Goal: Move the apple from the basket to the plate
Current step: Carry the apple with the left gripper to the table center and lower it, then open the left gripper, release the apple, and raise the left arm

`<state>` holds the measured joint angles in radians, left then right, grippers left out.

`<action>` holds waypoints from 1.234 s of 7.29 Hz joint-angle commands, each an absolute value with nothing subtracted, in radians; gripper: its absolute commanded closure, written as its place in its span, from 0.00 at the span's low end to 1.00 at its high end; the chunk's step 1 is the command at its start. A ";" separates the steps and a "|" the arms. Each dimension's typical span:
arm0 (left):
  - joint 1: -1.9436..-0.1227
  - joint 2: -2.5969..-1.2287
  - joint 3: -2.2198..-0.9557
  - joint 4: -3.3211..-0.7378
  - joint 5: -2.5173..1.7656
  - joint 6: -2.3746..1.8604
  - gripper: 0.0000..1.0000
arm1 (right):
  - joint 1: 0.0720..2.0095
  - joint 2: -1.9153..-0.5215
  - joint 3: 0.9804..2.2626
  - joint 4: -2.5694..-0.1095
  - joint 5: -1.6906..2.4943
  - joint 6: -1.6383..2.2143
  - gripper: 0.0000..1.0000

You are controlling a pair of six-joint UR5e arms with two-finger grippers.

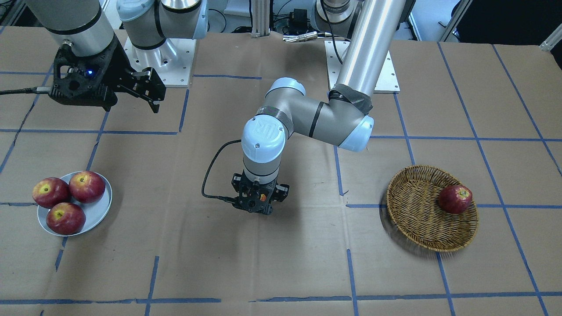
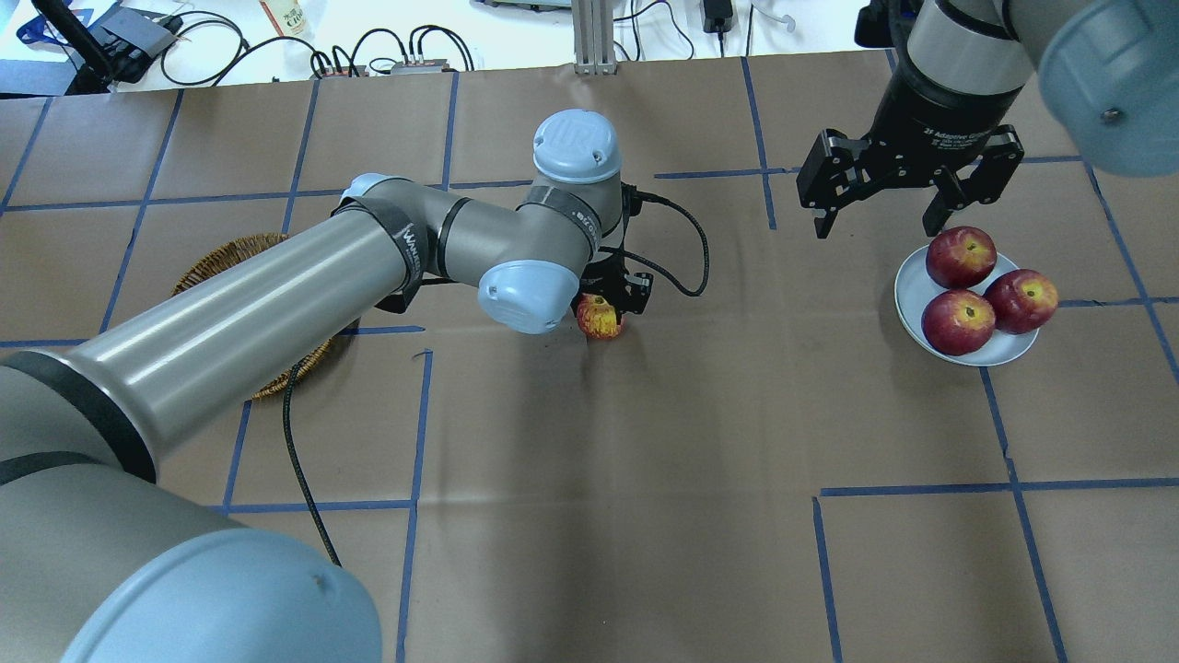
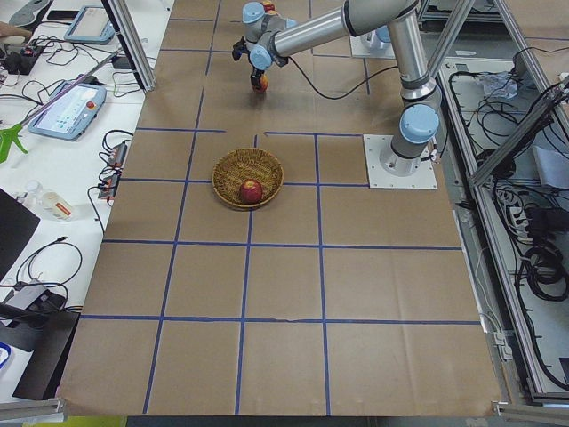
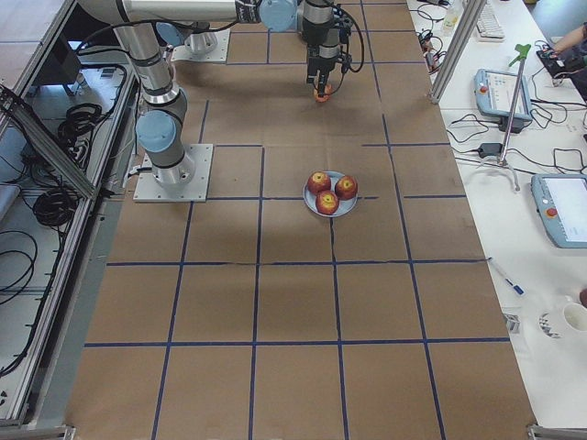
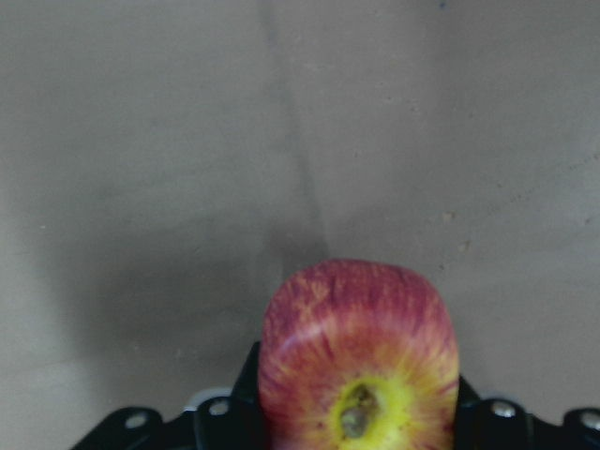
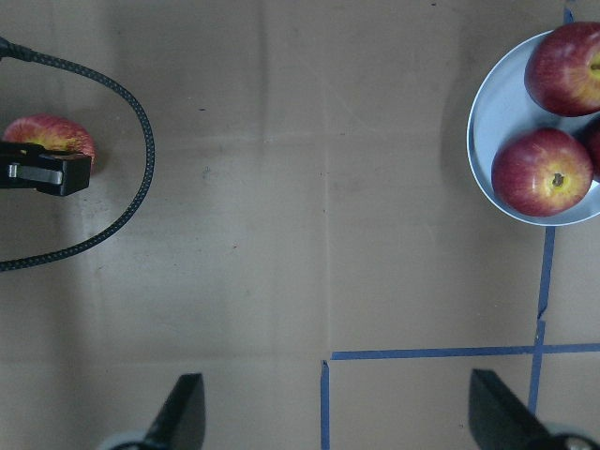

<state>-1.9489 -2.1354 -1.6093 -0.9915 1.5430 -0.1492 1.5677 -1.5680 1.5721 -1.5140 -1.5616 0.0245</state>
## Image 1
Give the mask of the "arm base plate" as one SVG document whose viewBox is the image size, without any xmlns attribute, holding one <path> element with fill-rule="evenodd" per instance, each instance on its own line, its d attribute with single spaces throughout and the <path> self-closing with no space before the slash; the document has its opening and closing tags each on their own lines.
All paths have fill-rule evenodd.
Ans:
<svg viewBox="0 0 562 316">
<path fill-rule="evenodd" d="M 340 64 L 337 60 L 335 52 L 339 52 L 340 57 L 342 58 L 342 60 L 344 60 L 347 51 L 349 50 L 350 42 L 339 40 L 333 41 L 331 39 L 326 39 L 324 42 L 324 46 L 328 72 L 328 88 L 331 89 L 336 84 L 342 67 L 342 64 Z M 368 61 L 369 60 L 367 59 L 357 62 L 358 68 L 356 68 L 355 71 L 359 73 L 359 77 L 361 79 L 369 79 L 372 77 L 372 74 L 369 72 L 370 70 L 372 70 L 372 67 L 368 66 Z M 377 83 L 373 88 L 373 93 L 398 94 L 399 92 L 401 92 L 401 87 L 397 78 L 393 59 L 389 51 L 387 51 L 383 63 L 379 67 L 381 69 L 377 78 Z"/>
<path fill-rule="evenodd" d="M 135 70 L 154 68 L 166 87 L 187 88 L 197 44 L 196 39 L 167 39 L 156 49 L 141 50 L 127 39 L 124 50 Z"/>
</svg>

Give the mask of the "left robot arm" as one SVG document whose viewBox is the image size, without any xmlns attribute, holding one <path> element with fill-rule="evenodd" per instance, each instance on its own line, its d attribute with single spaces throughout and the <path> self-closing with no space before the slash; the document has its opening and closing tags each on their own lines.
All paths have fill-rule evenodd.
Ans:
<svg viewBox="0 0 562 316">
<path fill-rule="evenodd" d="M 247 212 L 270 214 L 273 201 L 283 201 L 289 186 L 277 177 L 285 145 L 294 134 L 360 152 L 371 137 L 371 98 L 387 58 L 404 0 L 365 0 L 349 48 L 328 101 L 306 96 L 293 78 L 275 80 L 255 116 L 243 128 L 244 170 L 231 184 L 236 197 L 222 200 Z"/>
</svg>

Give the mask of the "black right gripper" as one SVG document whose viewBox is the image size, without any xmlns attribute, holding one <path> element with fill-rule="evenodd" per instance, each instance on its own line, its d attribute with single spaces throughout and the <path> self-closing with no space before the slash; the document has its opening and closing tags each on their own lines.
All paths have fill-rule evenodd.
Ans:
<svg viewBox="0 0 562 316">
<path fill-rule="evenodd" d="M 105 111 L 118 102 L 117 92 L 148 102 L 153 113 L 160 110 L 166 86 L 154 68 L 136 71 L 114 36 L 100 53 L 79 57 L 73 42 L 65 39 L 54 59 L 54 82 L 48 96 L 59 104 L 101 107 Z"/>
</svg>

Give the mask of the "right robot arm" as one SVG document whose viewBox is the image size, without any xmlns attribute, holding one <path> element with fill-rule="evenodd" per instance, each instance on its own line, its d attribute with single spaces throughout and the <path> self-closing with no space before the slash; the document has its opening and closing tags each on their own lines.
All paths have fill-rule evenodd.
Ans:
<svg viewBox="0 0 562 316">
<path fill-rule="evenodd" d="M 177 41 L 198 40 L 208 30 L 206 0 L 27 0 L 26 6 L 59 45 L 46 94 L 70 106 L 117 104 L 117 93 L 147 102 L 157 113 L 187 68 Z"/>
</svg>

